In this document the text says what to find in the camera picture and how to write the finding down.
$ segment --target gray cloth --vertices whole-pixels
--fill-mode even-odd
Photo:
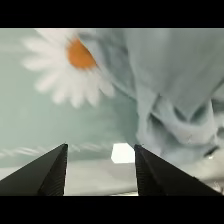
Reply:
[[[175,165],[218,144],[211,99],[223,92],[224,29],[93,31],[80,39],[105,77],[136,99],[140,143]]]

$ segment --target small black object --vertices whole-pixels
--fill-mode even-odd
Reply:
[[[68,145],[62,144],[0,181],[0,196],[63,196]]]
[[[222,196],[141,145],[134,149],[139,196]]]

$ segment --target crumpled cloth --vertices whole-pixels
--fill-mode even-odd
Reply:
[[[105,77],[137,101],[145,148],[180,166],[222,147],[224,29],[92,28],[79,38]]]

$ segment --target white flower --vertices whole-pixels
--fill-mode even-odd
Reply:
[[[52,90],[52,99],[60,104],[67,99],[78,108],[87,100],[96,106],[100,91],[108,97],[114,96],[113,86],[101,76],[97,66],[89,70],[78,69],[68,57],[68,47],[77,39],[76,28],[35,28],[41,37],[28,38],[24,45],[35,56],[26,58],[23,65],[31,71],[43,71],[35,87],[41,92]]]

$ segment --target printed flower design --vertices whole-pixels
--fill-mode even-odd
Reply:
[[[35,84],[45,93],[52,91],[56,104],[69,100],[79,108],[85,100],[97,106],[100,91],[108,97],[114,96],[112,84],[101,76],[101,70],[90,52],[79,41],[78,28],[35,28],[40,37],[24,40],[24,45],[35,56],[23,61],[31,71],[43,71]]]

